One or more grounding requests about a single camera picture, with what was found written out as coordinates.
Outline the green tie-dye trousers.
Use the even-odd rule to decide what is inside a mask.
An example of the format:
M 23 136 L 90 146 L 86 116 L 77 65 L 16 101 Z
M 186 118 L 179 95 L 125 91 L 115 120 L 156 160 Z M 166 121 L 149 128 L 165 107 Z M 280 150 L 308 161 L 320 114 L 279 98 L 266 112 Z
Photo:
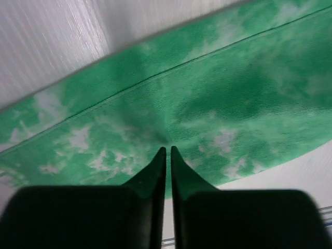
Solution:
M 254 1 L 1 114 L 1 185 L 118 185 L 162 147 L 214 185 L 331 140 L 331 1 Z

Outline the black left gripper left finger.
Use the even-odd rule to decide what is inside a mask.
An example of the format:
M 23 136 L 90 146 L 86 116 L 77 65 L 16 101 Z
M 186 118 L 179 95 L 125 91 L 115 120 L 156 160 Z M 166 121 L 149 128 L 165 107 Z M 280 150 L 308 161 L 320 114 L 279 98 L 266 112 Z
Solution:
M 1 248 L 161 248 L 166 149 L 117 186 L 19 189 L 1 216 Z

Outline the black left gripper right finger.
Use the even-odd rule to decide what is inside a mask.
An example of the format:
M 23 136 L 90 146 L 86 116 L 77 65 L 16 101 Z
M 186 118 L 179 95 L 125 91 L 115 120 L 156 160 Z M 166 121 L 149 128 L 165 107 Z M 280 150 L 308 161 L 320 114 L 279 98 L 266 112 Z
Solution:
M 313 200 L 299 190 L 219 190 L 171 148 L 176 248 L 331 248 Z

